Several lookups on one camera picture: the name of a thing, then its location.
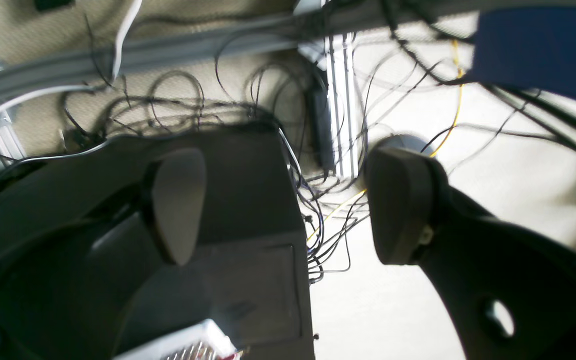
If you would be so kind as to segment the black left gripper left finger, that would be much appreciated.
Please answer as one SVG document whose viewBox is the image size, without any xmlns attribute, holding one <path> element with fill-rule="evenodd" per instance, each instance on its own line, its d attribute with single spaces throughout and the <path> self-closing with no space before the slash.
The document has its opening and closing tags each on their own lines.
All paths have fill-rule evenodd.
<svg viewBox="0 0 576 360">
<path fill-rule="evenodd" d="M 0 194 L 0 358 L 110 360 L 141 287 L 185 265 L 207 187 L 197 149 L 135 177 L 78 181 L 57 164 Z"/>
</svg>

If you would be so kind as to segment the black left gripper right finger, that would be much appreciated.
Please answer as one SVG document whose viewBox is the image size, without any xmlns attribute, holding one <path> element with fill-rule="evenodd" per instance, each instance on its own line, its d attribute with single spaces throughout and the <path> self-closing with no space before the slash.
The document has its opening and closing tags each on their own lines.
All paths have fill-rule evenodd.
<svg viewBox="0 0 576 360">
<path fill-rule="evenodd" d="M 468 360 L 576 360 L 576 253 L 496 218 L 439 162 L 377 146 L 365 173 L 375 252 L 417 265 Z"/>
</svg>

